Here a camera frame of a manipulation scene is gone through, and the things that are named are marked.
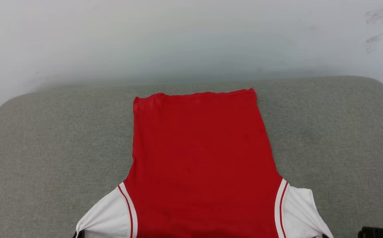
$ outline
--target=red jersey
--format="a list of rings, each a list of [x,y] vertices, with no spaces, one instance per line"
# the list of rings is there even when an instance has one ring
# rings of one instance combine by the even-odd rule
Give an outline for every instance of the red jersey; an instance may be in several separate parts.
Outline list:
[[[286,236],[289,186],[276,171],[253,89],[158,93],[136,98],[133,110],[133,164],[117,198],[130,220],[125,237]]]

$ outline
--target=gray cushion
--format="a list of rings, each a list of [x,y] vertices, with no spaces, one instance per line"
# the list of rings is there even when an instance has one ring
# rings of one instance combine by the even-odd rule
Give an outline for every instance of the gray cushion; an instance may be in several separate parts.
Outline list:
[[[58,89],[0,108],[0,236],[71,237],[127,176],[132,102],[153,93],[254,88],[279,173],[310,188],[336,237],[383,227],[383,84],[324,77]]]

